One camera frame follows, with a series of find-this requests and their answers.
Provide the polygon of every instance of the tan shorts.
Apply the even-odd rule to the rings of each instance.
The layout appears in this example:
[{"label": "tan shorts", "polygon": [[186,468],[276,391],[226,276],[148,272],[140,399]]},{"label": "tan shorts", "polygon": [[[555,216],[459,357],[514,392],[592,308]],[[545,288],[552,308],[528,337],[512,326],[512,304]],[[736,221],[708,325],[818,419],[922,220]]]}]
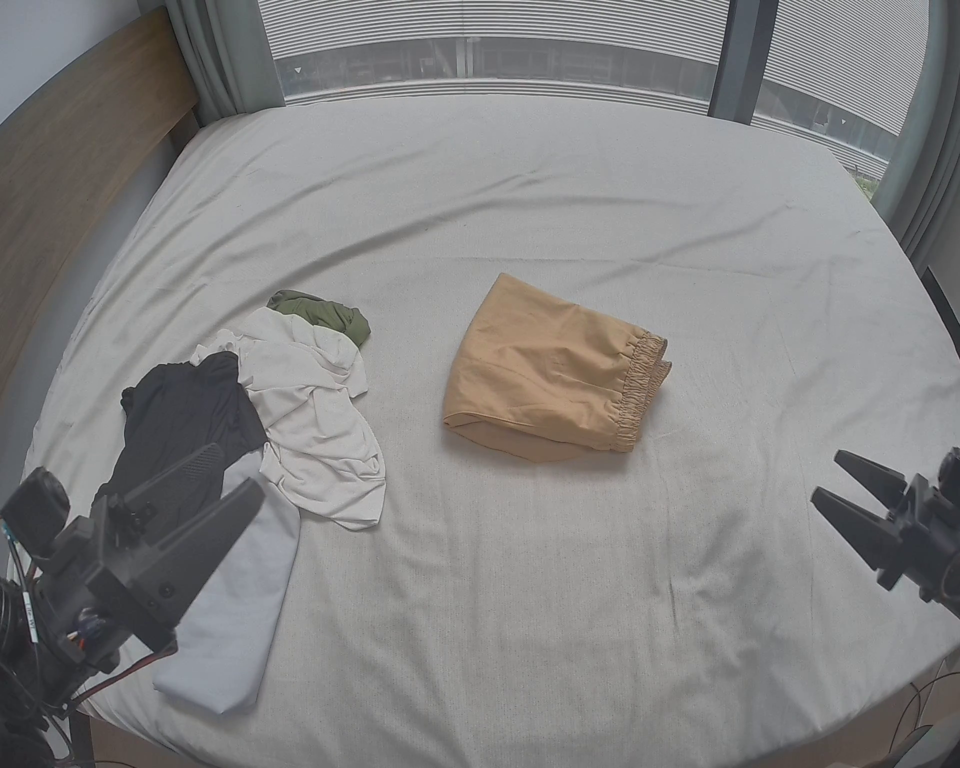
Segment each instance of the tan shorts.
[{"label": "tan shorts", "polygon": [[630,451],[670,373],[666,341],[500,275],[446,384],[444,424],[534,462]]}]

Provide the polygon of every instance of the bed sheet wrinkle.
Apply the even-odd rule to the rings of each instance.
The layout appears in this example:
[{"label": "bed sheet wrinkle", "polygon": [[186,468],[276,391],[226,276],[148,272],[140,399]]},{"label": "bed sheet wrinkle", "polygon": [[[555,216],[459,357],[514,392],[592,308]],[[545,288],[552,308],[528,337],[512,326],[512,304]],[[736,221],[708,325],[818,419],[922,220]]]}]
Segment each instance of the bed sheet wrinkle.
[{"label": "bed sheet wrinkle", "polygon": [[[98,287],[31,461],[85,512],[123,387],[294,286],[375,329],[356,406],[392,483],[374,530],[302,525],[250,713],[164,704],[149,675],[94,710],[230,768],[732,768],[951,650],[956,620],[877,588],[807,503],[849,488],[837,448],[930,473],[960,432],[949,338],[821,150],[512,96],[203,129]],[[503,271],[670,340],[634,453],[522,468],[444,434],[450,361]]]}]

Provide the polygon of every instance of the gray curtain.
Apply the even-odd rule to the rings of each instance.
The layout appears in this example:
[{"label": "gray curtain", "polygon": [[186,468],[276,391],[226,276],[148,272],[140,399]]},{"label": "gray curtain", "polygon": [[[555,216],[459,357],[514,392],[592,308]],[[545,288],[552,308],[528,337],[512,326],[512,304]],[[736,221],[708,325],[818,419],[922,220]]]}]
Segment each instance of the gray curtain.
[{"label": "gray curtain", "polygon": [[197,87],[201,125],[283,106],[256,0],[139,0],[141,12],[160,5]]},{"label": "gray curtain", "polygon": [[960,175],[960,4],[930,0],[924,66],[874,206],[922,273]]}]

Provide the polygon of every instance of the green clothing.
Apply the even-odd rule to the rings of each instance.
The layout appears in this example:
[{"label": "green clothing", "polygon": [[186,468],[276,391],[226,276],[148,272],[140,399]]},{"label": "green clothing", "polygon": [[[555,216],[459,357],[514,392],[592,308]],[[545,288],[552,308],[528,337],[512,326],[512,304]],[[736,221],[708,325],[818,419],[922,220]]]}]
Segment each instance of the green clothing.
[{"label": "green clothing", "polygon": [[370,338],[370,324],[360,310],[336,301],[324,301],[300,291],[277,291],[267,306],[283,315],[299,315],[312,325],[337,330],[360,347]]}]

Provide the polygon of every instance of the wooden headboard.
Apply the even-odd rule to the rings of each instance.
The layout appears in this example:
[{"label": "wooden headboard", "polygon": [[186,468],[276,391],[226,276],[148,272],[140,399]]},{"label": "wooden headboard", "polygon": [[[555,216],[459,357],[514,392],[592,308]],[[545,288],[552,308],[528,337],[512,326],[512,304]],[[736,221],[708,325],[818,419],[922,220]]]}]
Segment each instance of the wooden headboard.
[{"label": "wooden headboard", "polygon": [[196,103],[160,8],[66,66],[0,124],[0,397],[60,270]]}]

